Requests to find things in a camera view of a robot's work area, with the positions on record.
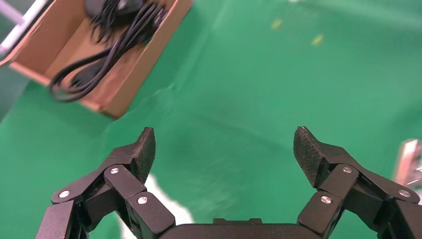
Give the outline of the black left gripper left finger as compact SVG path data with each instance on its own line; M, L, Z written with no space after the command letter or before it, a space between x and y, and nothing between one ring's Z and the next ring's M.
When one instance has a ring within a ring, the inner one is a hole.
M36 237L86 239L106 215L115 212L136 238L160 238L176 222L145 186L155 149L151 127L134 143L113 149L98 169L53 194Z

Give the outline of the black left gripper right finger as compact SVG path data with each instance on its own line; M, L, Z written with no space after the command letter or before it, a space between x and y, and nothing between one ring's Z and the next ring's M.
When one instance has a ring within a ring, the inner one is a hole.
M316 193L298 224L319 238L330 237L342 214L350 211L380 239L419 239L422 207L412 190L361 166L344 148L296 129L293 152Z

